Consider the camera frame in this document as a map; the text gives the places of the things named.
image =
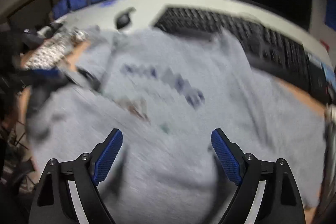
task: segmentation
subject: metal bolt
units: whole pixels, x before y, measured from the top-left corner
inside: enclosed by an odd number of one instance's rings
[[[48,164],[49,165],[54,165],[54,164],[56,164],[57,163],[57,160],[56,159],[50,159],[49,161],[48,161]]]
[[[279,163],[280,163],[281,165],[285,165],[285,164],[286,164],[286,161],[285,161],[285,159],[280,158],[280,159],[279,159]]]
[[[83,153],[83,154],[81,155],[82,160],[87,160],[89,157],[90,157],[90,154],[89,154],[89,153]]]
[[[254,158],[254,156],[251,154],[251,153],[246,153],[245,154],[245,157],[248,159],[248,160],[252,160]]]

